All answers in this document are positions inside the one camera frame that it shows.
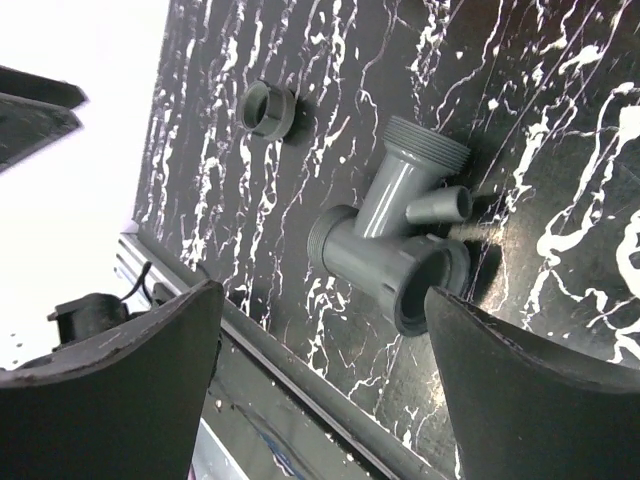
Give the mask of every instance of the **black cable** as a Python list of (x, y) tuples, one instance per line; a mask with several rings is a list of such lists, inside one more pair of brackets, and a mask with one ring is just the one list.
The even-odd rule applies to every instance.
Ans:
[(144, 294), (145, 298), (149, 301), (149, 303), (151, 304), (153, 303), (153, 298), (149, 294), (149, 290), (147, 290), (147, 286), (144, 283), (144, 280), (147, 277), (147, 274), (149, 273), (150, 270), (151, 270), (151, 262), (145, 262), (145, 264), (142, 266), (142, 271), (140, 272), (140, 275), (138, 276), (136, 283), (133, 285), (133, 288), (131, 289), (131, 291), (120, 299), (121, 302), (124, 302), (126, 299), (133, 296), (133, 294), (136, 293), (140, 287), (142, 287), (142, 293)]

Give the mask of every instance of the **threaded pipe end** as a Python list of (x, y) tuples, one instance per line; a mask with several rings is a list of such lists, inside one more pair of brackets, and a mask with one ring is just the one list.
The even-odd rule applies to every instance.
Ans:
[(332, 274), (324, 264), (324, 244), (333, 227), (343, 220), (355, 218), (358, 209), (349, 205), (336, 205), (318, 217), (307, 239), (307, 255), (311, 265), (322, 268), (326, 273)]
[(471, 153), (467, 147), (450, 138), (396, 116), (389, 120), (384, 142), (387, 148), (403, 151), (414, 162), (425, 166), (435, 163), (449, 170), (445, 176), (460, 173)]

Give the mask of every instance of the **small pipe nozzle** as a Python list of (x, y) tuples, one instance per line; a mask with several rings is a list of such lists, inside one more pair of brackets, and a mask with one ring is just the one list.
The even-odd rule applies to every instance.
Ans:
[(433, 190), (407, 205), (407, 222), (412, 225), (461, 223), (471, 216), (473, 200), (465, 187)]

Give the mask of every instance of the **black marble surface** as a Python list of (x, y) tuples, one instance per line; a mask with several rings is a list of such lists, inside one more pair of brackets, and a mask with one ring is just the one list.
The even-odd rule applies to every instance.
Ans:
[[(433, 128), (473, 151), (452, 183), (477, 215), (448, 232), (474, 257), (469, 298), (640, 367), (639, 22), (629, 0), (174, 0), (135, 220), (460, 478), (428, 335), (401, 338), (374, 300), (310, 268), (309, 229), (361, 204), (391, 115)], [(239, 126), (259, 77), (298, 97), (284, 143)]]

